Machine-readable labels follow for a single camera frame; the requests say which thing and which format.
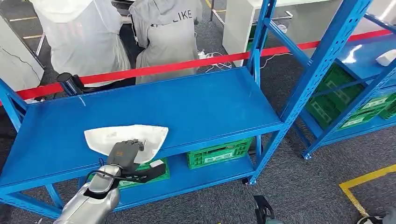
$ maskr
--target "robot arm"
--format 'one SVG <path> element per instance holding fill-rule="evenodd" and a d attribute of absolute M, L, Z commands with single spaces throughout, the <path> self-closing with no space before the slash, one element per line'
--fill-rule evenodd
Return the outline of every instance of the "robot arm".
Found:
<path fill-rule="evenodd" d="M 88 178 L 96 173 L 65 205 L 54 224 L 102 224 L 120 201 L 121 180 L 146 183 L 163 175 L 166 165 L 161 160 L 152 162 L 148 170 L 136 171 L 140 164 L 134 163 L 134 159 L 143 150 L 144 145 L 138 140 L 116 143 L 106 165 L 87 175 Z"/>

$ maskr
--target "shelf rack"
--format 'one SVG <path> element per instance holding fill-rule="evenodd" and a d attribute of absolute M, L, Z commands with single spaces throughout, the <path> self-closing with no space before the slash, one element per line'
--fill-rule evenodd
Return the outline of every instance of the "shelf rack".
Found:
<path fill-rule="evenodd" d="M 314 140 L 310 142 L 305 134 L 297 126 L 294 126 L 298 135 L 307 146 L 302 155 L 306 160 L 310 159 L 312 153 L 320 146 L 396 124 L 396 118 L 382 119 L 379 116 L 375 116 L 367 123 L 339 129 L 356 110 L 365 105 L 370 99 L 396 92 L 396 76 L 394 76 L 396 73 L 396 60 L 387 67 L 380 65 L 375 60 L 383 53 L 396 48 L 396 28 L 371 14 L 365 14 L 364 17 L 382 28 L 388 29 L 392 34 L 349 42 L 340 50 L 335 62 L 353 76 L 356 81 L 328 91 L 316 93 L 313 96 L 327 94 L 355 84 L 362 84 L 365 86 L 365 89 L 325 130 L 322 129 L 306 109 L 301 111 L 299 117 L 314 136 Z"/>
<path fill-rule="evenodd" d="M 59 217 L 64 203 L 53 184 L 78 178 L 81 186 L 84 176 L 97 169 L 99 158 L 104 157 L 88 148 L 83 131 L 132 124 L 169 128 L 156 158 L 168 158 L 170 179 L 122 189 L 115 211 L 241 178 L 255 184 L 370 3 L 344 1 L 312 59 L 273 23 L 276 1 L 265 0 L 244 67 L 30 105 L 0 81 L 0 100 L 18 131 L 0 176 L 0 201 L 43 216 Z M 260 89 L 260 54 L 268 31 L 304 67 L 280 115 Z M 265 133 L 272 135 L 262 147 L 261 135 Z M 252 136 L 256 137 L 255 163 L 244 156 L 188 169 L 183 153 Z M 39 186 L 46 187 L 53 204 L 21 193 Z"/>

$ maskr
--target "yellow floor line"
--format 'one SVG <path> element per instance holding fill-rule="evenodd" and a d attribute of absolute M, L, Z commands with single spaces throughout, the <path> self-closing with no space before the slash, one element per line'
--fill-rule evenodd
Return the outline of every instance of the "yellow floor line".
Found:
<path fill-rule="evenodd" d="M 208 5 L 209 8 L 212 8 L 212 4 L 209 2 L 209 0 L 205 0 L 206 4 Z M 221 13 L 221 12 L 225 12 L 226 10 L 216 10 L 216 12 Z"/>
<path fill-rule="evenodd" d="M 10 21 L 10 22 L 15 22 L 15 21 L 32 20 L 32 19 L 37 19 L 37 16 L 34 16 L 34 17 L 26 17 L 26 18 L 20 18 L 20 19 L 13 19 L 13 20 L 9 20 L 9 21 Z"/>
<path fill-rule="evenodd" d="M 359 201 L 356 199 L 356 197 L 352 194 L 352 192 L 349 190 L 352 187 L 355 187 L 359 184 L 365 183 L 367 181 L 374 180 L 378 177 L 385 176 L 388 173 L 396 172 L 396 164 L 385 167 L 382 169 L 379 169 L 377 171 L 356 177 L 355 179 L 352 179 L 350 181 L 344 182 L 339 184 L 339 187 L 342 189 L 342 191 L 345 193 L 345 195 L 349 198 L 349 200 L 354 204 L 356 209 L 363 215 L 363 216 L 368 216 L 368 213 L 366 210 L 363 208 L 363 206 L 359 203 Z"/>
<path fill-rule="evenodd" d="M 42 36 L 42 34 L 40 34 L 40 35 L 35 35 L 35 36 L 24 36 L 23 38 L 24 39 L 32 39 L 32 38 L 39 38 L 39 37 L 41 37 Z"/>

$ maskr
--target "retractable belt barrier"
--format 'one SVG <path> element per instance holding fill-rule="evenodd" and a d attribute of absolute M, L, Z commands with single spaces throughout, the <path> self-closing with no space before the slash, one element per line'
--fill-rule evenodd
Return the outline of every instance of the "retractable belt barrier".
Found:
<path fill-rule="evenodd" d="M 382 35 L 388 35 L 388 34 L 391 34 L 391 32 L 389 30 L 378 30 L 378 31 L 367 32 L 367 33 L 358 34 L 358 35 L 352 35 L 348 39 L 348 41 L 350 42 L 350 41 L 363 40 L 363 39 L 368 39 L 368 38 L 382 36 Z M 301 43 L 301 44 L 298 44 L 297 46 L 300 49 L 305 50 L 305 49 L 315 48 L 318 45 L 319 45 L 319 41 L 315 41 L 315 42 Z M 289 50 L 284 46 L 275 47 L 275 48 L 267 48 L 267 49 L 263 49 L 261 56 L 271 56 L 271 55 L 282 54 L 282 53 L 287 53 L 287 52 L 289 52 Z M 225 62 L 248 59 L 249 53 L 250 52 L 244 52 L 244 53 L 216 56 L 216 57 L 212 57 L 212 58 L 198 59 L 198 60 L 186 61 L 186 62 L 180 62 L 180 63 L 172 63 L 172 64 L 153 66 L 153 67 L 132 69 L 132 70 L 127 70 L 127 71 L 110 72 L 110 73 L 105 73 L 105 74 L 80 77 L 80 79 L 84 84 L 92 84 L 92 83 L 100 83 L 100 82 L 112 81 L 112 80 L 117 80 L 117 79 L 147 76 L 147 75 L 158 74 L 158 73 L 163 73 L 163 72 L 207 66 L 207 65 L 216 64 L 216 63 L 225 63 Z M 31 98 L 46 96 L 46 95 L 50 95 L 50 94 L 54 94 L 54 93 L 58 93 L 58 92 L 62 92 L 62 91 L 63 91 L 63 89 L 59 83 L 52 83 L 52 84 L 48 84 L 45 86 L 39 86 L 39 87 L 32 88 L 32 89 L 21 90 L 21 91 L 18 91 L 17 94 L 22 99 L 31 99 Z"/>

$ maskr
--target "floor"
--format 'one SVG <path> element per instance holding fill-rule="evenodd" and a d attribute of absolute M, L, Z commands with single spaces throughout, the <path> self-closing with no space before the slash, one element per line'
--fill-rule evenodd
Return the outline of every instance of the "floor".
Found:
<path fill-rule="evenodd" d="M 222 26 L 216 19 L 209 21 L 209 7 L 205 0 L 202 3 L 204 20 L 197 26 L 198 48 L 224 54 L 221 46 Z M 19 0 L 5 0 L 0 8 L 6 12 L 8 19 L 34 16 L 27 3 Z M 218 0 L 216 8 L 224 9 L 225 1 Z M 224 19 L 224 12 L 219 14 Z M 13 22 L 13 27 L 22 36 L 41 34 L 40 25 L 34 20 Z M 31 38 L 27 41 L 32 49 L 38 44 L 36 40 Z M 269 37 L 268 47 L 279 45 L 272 36 Z M 45 45 L 40 54 L 40 59 L 47 66 L 42 84 L 51 83 L 55 78 L 50 69 L 49 53 L 50 49 Z M 282 109 L 301 71 L 302 68 L 289 55 L 275 57 L 262 69 L 262 90 L 277 111 Z M 16 133 L 4 112 L 0 112 L 0 125 L 1 168 Z M 256 185 L 228 182 L 112 213 L 106 223 L 255 224 L 253 195 L 265 195 L 277 219 L 286 224 L 353 224 L 361 215 L 339 184 L 396 164 L 395 132 L 396 127 L 392 127 L 331 144 L 320 148 L 312 160 L 304 161 L 300 156 L 304 145 L 291 129 Z M 70 200 L 77 191 L 76 180 L 57 183 L 56 186 L 64 201 Z M 351 192 L 369 214 L 384 214 L 389 206 L 396 206 L 396 174 L 363 183 L 352 188 Z M 43 188 L 24 193 L 50 203 Z M 41 218 L 42 224 L 53 222 L 37 214 L 0 204 L 2 224 L 36 224 Z"/>

